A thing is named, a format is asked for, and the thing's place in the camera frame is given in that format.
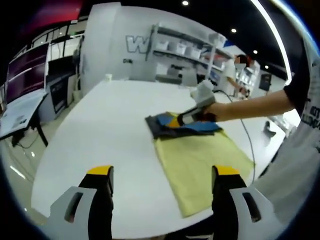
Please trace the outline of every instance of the folded clothing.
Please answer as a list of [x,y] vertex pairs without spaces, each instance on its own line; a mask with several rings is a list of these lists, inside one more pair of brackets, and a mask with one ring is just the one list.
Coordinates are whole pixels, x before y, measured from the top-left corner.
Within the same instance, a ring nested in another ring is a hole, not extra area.
[[215,122],[199,121],[185,126],[169,127],[168,125],[178,116],[177,113],[165,112],[156,116],[148,116],[145,118],[153,138],[171,137],[180,138],[195,135],[213,135],[221,128]]
[[246,180],[254,163],[220,130],[212,135],[158,138],[158,158],[183,217],[212,204],[212,166],[232,167]]

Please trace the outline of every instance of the floor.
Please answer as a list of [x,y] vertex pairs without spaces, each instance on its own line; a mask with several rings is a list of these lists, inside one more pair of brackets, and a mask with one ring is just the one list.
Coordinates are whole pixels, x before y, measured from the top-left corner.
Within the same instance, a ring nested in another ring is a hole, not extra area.
[[[57,128],[75,105],[75,103],[72,103],[57,119],[42,126],[49,144]],[[10,138],[0,142],[2,164],[21,210],[32,222],[41,225],[46,222],[47,218],[31,208],[31,194],[37,168],[45,151],[45,145],[36,130],[28,130],[20,144],[23,148],[18,145],[12,147]],[[151,240],[155,239],[162,240],[163,237],[152,238]]]

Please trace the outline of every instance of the display screen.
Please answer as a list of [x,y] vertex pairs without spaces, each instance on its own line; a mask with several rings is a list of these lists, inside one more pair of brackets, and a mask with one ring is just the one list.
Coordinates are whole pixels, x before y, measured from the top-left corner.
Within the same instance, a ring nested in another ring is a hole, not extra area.
[[49,43],[33,48],[9,63],[6,80],[10,80],[23,71],[43,64],[47,60]]
[[268,92],[270,90],[271,77],[272,77],[271,74],[262,74],[260,79],[259,89]]
[[6,103],[10,103],[23,95],[45,86],[46,63],[32,67],[30,70],[6,82]]

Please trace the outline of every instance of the black t-shirt sleeve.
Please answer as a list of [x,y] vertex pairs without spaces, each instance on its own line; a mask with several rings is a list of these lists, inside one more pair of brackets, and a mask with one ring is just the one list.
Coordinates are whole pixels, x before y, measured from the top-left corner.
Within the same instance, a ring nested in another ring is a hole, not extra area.
[[294,108],[298,112],[299,116],[302,115],[305,103],[308,98],[309,85],[309,65],[306,51],[305,49],[303,49],[299,67],[294,74],[291,83],[288,86],[285,86],[283,89],[290,102],[294,105]]

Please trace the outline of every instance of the white table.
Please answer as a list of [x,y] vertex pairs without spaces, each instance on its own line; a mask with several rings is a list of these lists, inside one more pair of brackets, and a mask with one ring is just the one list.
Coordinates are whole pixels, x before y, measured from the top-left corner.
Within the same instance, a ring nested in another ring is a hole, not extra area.
[[[229,101],[219,94],[217,100]],[[35,176],[31,206],[48,217],[50,205],[70,186],[78,186],[89,169],[113,165],[115,239],[159,236],[209,217],[210,208],[182,218],[145,122],[149,115],[183,112],[194,104],[190,91],[178,85],[124,80],[99,83],[70,112],[46,148]],[[266,120],[245,121],[254,145],[257,175],[285,137],[271,123],[278,133],[267,138],[262,133]],[[252,158],[241,122],[219,125]]]

